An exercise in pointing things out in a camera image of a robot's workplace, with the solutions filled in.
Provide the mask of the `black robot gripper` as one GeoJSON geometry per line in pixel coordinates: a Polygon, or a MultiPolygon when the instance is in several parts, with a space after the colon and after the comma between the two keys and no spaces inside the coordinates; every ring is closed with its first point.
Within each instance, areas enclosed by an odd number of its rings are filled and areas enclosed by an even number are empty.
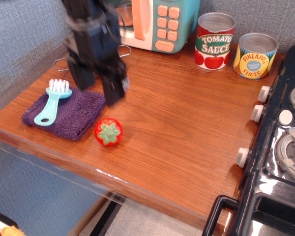
{"type": "Polygon", "coordinates": [[[64,0],[66,22],[73,37],[66,40],[67,65],[79,90],[102,81],[107,106],[113,106],[130,89],[126,66],[118,55],[121,44],[118,14],[107,0],[64,0]]]}

